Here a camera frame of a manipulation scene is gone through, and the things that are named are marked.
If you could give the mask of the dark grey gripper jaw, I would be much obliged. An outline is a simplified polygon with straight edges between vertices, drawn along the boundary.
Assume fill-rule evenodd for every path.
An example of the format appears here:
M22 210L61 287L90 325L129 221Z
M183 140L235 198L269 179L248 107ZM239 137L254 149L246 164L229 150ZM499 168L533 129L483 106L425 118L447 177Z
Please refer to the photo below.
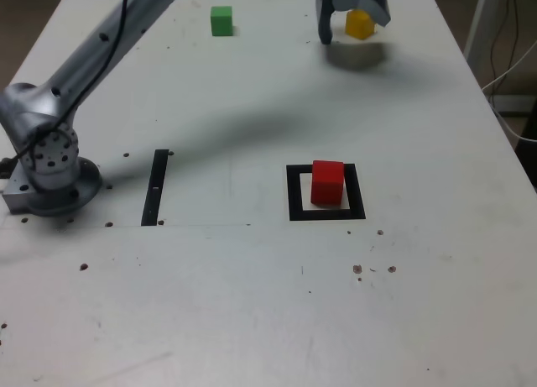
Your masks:
M323 45L332 41L331 15L335 12L332 0L315 0L318 35Z

